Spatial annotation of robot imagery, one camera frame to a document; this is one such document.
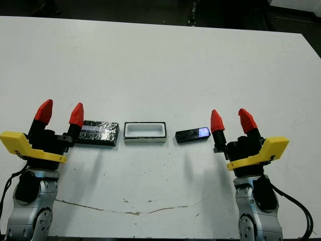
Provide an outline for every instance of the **dark floor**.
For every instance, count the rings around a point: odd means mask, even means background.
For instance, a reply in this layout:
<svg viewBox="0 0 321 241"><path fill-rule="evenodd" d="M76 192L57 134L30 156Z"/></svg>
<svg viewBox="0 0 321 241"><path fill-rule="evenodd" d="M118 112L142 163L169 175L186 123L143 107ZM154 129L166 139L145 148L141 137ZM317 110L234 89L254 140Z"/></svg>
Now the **dark floor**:
<svg viewBox="0 0 321 241"><path fill-rule="evenodd" d="M31 16L41 1L53 0L0 0L0 15ZM40 15L302 33L321 57L321 23L316 23L312 14L270 8L266 0L56 0L56 4L61 11L59 15L50 11L41 11Z"/></svg>

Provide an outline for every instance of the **black box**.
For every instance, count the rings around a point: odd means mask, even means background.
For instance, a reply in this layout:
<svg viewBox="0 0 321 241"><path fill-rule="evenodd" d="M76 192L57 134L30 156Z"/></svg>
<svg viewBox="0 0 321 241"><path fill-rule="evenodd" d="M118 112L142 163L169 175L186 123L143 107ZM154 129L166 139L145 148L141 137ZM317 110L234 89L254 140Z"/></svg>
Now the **black box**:
<svg viewBox="0 0 321 241"><path fill-rule="evenodd" d="M115 147L118 132L118 123L84 120L84 125L75 143Z"/></svg>

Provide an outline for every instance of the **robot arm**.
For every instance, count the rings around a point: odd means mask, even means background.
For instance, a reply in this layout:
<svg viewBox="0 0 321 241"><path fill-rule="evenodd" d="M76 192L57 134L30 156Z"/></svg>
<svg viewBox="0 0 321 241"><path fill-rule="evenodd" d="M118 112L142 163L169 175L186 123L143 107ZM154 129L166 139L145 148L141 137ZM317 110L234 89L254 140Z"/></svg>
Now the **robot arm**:
<svg viewBox="0 0 321 241"><path fill-rule="evenodd" d="M264 175L263 167L279 159L289 140L285 137L263 138L250 113L239 110L241 125L246 136L226 144L221 117L212 111L211 132L214 138L214 152L223 152L229 171L234 171L236 203L239 208L239 233L241 241L282 241L282 228L277 219L279 208L275 192L303 209L307 216L308 228L303 240L307 240L313 229L309 211L294 198L279 191Z"/></svg>
<svg viewBox="0 0 321 241"><path fill-rule="evenodd" d="M8 220L6 240L38 241L48 237L53 203L58 193L57 169L60 163L67 161L63 154L73 147L84 120L83 106L79 103L71 114L68 132L55 135L54 131L45 129L52 106L49 99L39 107L28 135L15 132L0 135L10 153L27 161L22 171L16 174L21 175L13 195L14 209Z"/></svg>

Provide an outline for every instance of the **red rubber tip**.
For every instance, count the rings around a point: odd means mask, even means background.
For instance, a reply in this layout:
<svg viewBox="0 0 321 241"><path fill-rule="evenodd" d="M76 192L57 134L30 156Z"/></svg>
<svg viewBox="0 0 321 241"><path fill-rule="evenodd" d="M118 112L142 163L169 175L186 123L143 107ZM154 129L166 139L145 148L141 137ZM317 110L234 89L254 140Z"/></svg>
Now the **red rubber tip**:
<svg viewBox="0 0 321 241"><path fill-rule="evenodd" d="M84 107L78 103L71 113L69 124L75 124L82 127L84 124Z"/></svg>
<svg viewBox="0 0 321 241"><path fill-rule="evenodd" d="M211 132L215 132L217 130L225 130L222 118L220 115L217 113L217 111L214 109L212 110L212 115L211 115Z"/></svg>
<svg viewBox="0 0 321 241"><path fill-rule="evenodd" d="M239 110L239 116L241 119L241 125L244 133L248 133L250 130L257 128L257 125L253 119L253 116L245 109Z"/></svg>
<svg viewBox="0 0 321 241"><path fill-rule="evenodd" d="M48 125L51 114L52 114L52 106L53 101L52 99L48 99L46 102L44 102L38 109L35 119L38 121L41 121L43 123L46 123Z"/></svg>

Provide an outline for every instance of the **crack on table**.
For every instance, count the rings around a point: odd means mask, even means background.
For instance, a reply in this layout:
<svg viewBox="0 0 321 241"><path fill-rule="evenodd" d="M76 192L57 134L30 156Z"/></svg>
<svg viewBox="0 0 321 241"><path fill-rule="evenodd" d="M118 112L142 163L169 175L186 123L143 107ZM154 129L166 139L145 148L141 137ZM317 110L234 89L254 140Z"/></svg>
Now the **crack on table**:
<svg viewBox="0 0 321 241"><path fill-rule="evenodd" d="M112 212L112 213L121 213L121 214L130 214L130 215L135 215L135 216L140 216L141 214L152 214L155 212L160 212L160 211L164 211L164 210L169 210L169 209L176 209L176 208L187 208L187 207L194 207L195 205L199 204L200 202L208 199L209 197L206 197L204 199L202 199L201 201L198 201L196 203L194 203L191 206L176 206L176 207L164 207L164 208L160 208L160 209L156 209L154 211L150 211L150 212L119 212L119 211L113 211L113 210L105 210L105 209L100 209L100 208L96 208L96 207L91 207L91 206L86 206L86 205L81 205L78 203L73 203L73 202L67 202L65 200L59 200L59 199L55 199L57 202L62 202L65 204L70 204L70 205L74 205L74 206L78 206L78 207L84 207L84 208L90 208L93 210L97 210L97 211L103 211L103 212Z"/></svg>

